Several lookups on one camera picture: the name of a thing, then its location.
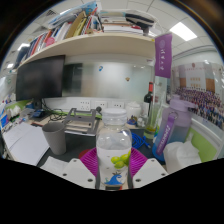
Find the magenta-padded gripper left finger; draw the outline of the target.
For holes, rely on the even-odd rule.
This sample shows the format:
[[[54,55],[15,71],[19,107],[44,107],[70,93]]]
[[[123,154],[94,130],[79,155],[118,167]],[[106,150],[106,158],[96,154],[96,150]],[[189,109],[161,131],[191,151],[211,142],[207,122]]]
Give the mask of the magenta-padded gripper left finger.
[[[62,177],[84,188],[94,189],[98,175],[96,149],[86,152],[80,159],[73,158],[62,171]]]

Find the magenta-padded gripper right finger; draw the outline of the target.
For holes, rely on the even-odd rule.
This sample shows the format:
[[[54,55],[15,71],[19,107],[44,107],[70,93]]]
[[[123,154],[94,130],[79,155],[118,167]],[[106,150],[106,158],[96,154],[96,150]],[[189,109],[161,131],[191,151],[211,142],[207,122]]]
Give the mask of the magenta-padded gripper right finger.
[[[166,170],[155,158],[148,159],[139,150],[131,149],[128,175],[130,189],[143,187],[167,175]]]

